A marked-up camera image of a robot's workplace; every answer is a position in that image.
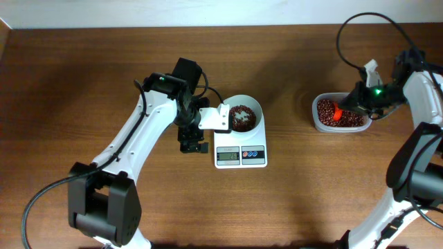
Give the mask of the white bowl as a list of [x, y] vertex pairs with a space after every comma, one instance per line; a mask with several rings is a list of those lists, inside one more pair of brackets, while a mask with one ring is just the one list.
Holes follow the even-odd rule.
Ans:
[[233, 131], [251, 133], [256, 131], [263, 121], [262, 107], [249, 95], [234, 95], [224, 100], [230, 107], [229, 115], [233, 119]]

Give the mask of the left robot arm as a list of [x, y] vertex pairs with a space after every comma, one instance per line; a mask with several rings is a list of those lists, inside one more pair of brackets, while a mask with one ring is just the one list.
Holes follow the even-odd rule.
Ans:
[[208, 153], [199, 129], [199, 109], [208, 98], [193, 94], [203, 75], [194, 61], [180, 58], [171, 73], [153, 73], [137, 83], [138, 104], [111, 144], [89, 165], [75, 163], [69, 176], [68, 219], [72, 228], [104, 248], [150, 248], [141, 234], [136, 182], [151, 150], [172, 124], [182, 153]]

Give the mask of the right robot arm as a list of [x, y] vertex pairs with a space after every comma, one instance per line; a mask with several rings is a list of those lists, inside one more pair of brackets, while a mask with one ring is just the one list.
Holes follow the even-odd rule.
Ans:
[[430, 218], [442, 204], [442, 67], [428, 65], [424, 52], [411, 48], [395, 59], [392, 82], [382, 84], [374, 62], [360, 70], [362, 80], [338, 104], [371, 120], [389, 116], [403, 104], [410, 108], [414, 131], [390, 161], [388, 186], [369, 217], [348, 230], [335, 248], [387, 248], [415, 219]]

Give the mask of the orange measuring scoop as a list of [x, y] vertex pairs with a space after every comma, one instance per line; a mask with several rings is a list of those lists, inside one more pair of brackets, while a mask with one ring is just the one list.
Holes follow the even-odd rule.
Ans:
[[343, 116], [343, 110], [338, 107], [337, 102], [333, 102], [333, 105], [334, 105], [333, 121], [339, 122]]

